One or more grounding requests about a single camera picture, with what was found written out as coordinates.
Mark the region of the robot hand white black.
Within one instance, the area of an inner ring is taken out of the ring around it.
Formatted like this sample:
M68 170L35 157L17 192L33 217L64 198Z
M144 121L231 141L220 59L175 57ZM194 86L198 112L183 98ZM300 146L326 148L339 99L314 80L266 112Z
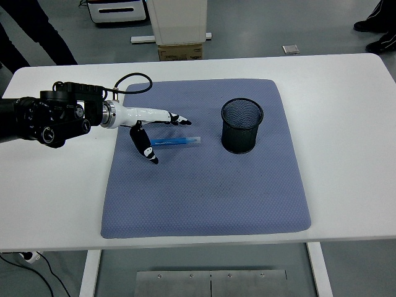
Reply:
M129 127L129 135L138 152L154 164L158 164L158 158L143 125L151 123L191 125L190 120L167 110L125 107L116 101L107 101L106 109L108 119L107 122L103 119L101 125L109 129L119 126Z

